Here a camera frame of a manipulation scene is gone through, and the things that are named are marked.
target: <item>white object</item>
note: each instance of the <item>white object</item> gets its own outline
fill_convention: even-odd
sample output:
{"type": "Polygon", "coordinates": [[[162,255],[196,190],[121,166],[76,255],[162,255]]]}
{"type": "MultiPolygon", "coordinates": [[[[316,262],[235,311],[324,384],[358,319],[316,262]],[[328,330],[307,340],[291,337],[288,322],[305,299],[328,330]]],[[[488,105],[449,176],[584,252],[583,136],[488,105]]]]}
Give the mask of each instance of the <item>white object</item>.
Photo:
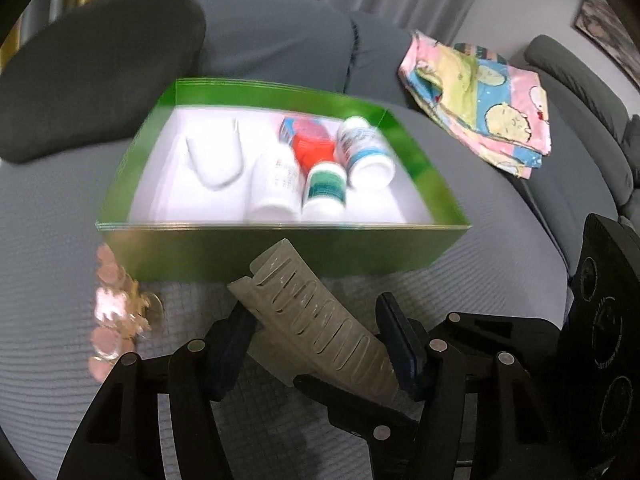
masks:
{"type": "Polygon", "coordinates": [[[349,117],[338,128],[338,152],[351,187],[379,191],[394,179],[392,149],[380,131],[362,117],[349,117]]]}
{"type": "Polygon", "coordinates": [[[260,321],[248,353],[288,386],[312,374],[388,406],[398,380],[385,346],[336,300],[284,239],[229,290],[260,321]]]}
{"type": "Polygon", "coordinates": [[[300,165],[288,144],[269,146],[255,161],[246,210],[251,222],[300,221],[300,165]]]}
{"type": "Polygon", "coordinates": [[[306,177],[303,195],[303,222],[344,220],[347,197],[347,173],[336,162],[320,162],[306,177]]]}
{"type": "Polygon", "coordinates": [[[236,119],[204,121],[185,134],[189,156],[201,183],[211,189],[231,184],[244,167],[236,119]]]}

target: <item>green label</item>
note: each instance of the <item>green label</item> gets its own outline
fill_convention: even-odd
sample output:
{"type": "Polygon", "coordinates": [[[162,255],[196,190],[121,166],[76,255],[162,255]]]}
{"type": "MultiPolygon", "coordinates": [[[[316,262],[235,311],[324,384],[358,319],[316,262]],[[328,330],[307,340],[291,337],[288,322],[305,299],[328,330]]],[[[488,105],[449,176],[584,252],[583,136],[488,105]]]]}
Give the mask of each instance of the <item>green label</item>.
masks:
{"type": "Polygon", "coordinates": [[[346,184],[344,180],[331,171],[316,171],[311,175],[306,199],[318,196],[334,198],[343,204],[346,202],[346,184]]]}

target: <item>black circular hole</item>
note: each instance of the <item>black circular hole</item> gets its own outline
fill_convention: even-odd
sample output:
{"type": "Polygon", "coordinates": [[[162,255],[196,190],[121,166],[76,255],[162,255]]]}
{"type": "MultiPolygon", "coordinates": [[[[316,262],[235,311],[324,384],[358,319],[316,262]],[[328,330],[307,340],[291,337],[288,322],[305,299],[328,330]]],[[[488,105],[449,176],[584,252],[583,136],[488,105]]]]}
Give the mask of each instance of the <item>black circular hole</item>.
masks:
{"type": "Polygon", "coordinates": [[[582,272],[580,273],[580,292],[584,301],[591,301],[596,293],[598,285],[598,269],[596,262],[590,256],[582,263],[582,272]]]}
{"type": "Polygon", "coordinates": [[[602,300],[591,333],[593,357],[598,368],[606,368],[611,364],[620,348],[622,340],[622,317],[617,302],[612,297],[602,300]]]}
{"type": "Polygon", "coordinates": [[[620,376],[610,385],[600,410],[600,431],[606,438],[619,434],[625,427],[633,401],[631,381],[620,376]]]}

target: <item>box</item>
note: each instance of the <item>box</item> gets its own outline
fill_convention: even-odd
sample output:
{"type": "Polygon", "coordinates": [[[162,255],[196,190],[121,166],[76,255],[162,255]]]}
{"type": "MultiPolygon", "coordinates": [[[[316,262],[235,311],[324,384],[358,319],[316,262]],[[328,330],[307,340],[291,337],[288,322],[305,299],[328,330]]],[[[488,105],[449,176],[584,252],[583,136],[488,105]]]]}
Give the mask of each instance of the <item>box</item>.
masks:
{"type": "MultiPolygon", "coordinates": [[[[238,182],[237,189],[246,182],[238,182]]],[[[123,157],[96,225],[132,277],[183,282],[228,282],[244,276],[258,254],[283,238],[320,276],[418,269],[469,228],[443,177],[389,110],[342,94],[220,78],[180,79],[165,92],[123,157]],[[355,218],[335,226],[256,225],[242,221],[241,204],[216,206],[212,195],[204,192],[184,199],[176,182],[195,182],[180,162],[182,128],[193,127],[189,121],[205,113],[251,116],[253,123],[245,119],[242,126],[239,120],[241,135],[244,127],[258,139],[256,130],[264,128],[262,124],[275,128],[276,136],[278,121],[288,112],[320,116],[334,131],[340,120],[354,115],[377,126],[397,157],[391,187],[405,195],[402,200],[394,196],[398,210],[366,212],[374,220],[382,219],[373,222],[355,218]],[[255,119],[262,116],[271,122],[255,119]],[[198,202],[203,196],[213,200],[207,208],[198,202]]]]}

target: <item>translucent plastic packaging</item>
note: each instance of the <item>translucent plastic packaging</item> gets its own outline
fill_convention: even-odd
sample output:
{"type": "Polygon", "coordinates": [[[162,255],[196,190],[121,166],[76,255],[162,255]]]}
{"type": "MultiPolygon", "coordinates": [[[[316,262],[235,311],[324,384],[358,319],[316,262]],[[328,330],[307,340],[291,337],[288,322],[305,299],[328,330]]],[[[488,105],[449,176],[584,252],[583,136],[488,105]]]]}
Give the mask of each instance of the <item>translucent plastic packaging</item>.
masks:
{"type": "Polygon", "coordinates": [[[316,377],[379,404],[398,390],[385,346],[324,287],[288,240],[252,261],[229,290],[262,323],[249,355],[283,383],[316,377]]]}

